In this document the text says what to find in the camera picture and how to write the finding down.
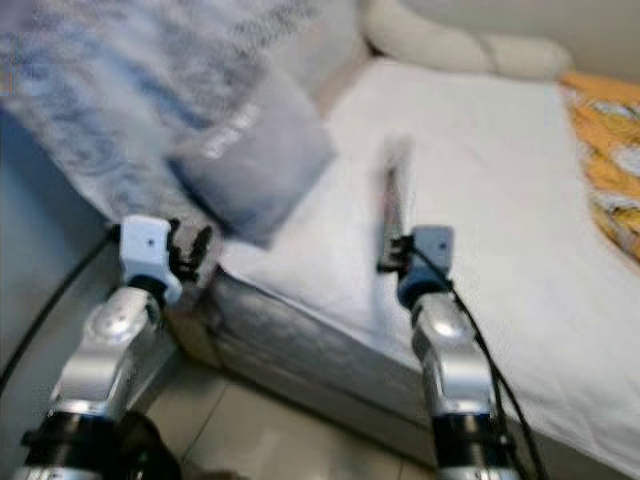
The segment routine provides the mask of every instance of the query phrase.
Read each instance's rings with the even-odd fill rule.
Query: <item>white bed sheet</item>
[[[590,218],[559,88],[379,60],[327,126],[340,161],[227,272],[418,369],[375,274],[382,143],[411,134],[417,220],[455,228],[453,278],[532,424],[640,478],[640,269]]]

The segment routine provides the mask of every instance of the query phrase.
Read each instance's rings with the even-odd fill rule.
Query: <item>bed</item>
[[[417,220],[454,227],[452,276],[554,477],[640,478],[640,269],[590,217],[560,88],[378,59],[326,125],[341,157],[273,248],[227,244],[223,364],[432,464],[408,316],[375,273],[382,141],[410,134]]]

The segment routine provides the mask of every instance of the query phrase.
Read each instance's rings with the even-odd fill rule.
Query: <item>white wall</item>
[[[451,25],[548,36],[580,70],[640,82],[640,0],[403,1]]]
[[[0,367],[61,279],[104,234],[101,216],[67,183],[45,153],[8,115],[0,117]],[[115,248],[90,266],[49,317],[0,400],[0,479],[26,451],[61,368],[80,339],[90,310],[118,284]],[[175,347],[167,339],[146,372]]]

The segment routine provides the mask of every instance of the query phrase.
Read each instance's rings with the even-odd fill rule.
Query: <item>tile floor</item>
[[[229,469],[251,480],[435,479],[361,437],[194,364],[178,369],[148,414],[176,456],[206,470]]]

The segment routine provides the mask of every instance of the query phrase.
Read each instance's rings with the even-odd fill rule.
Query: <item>yellow patterned fabric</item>
[[[567,74],[562,84],[595,221],[640,261],[640,85],[580,73]]]

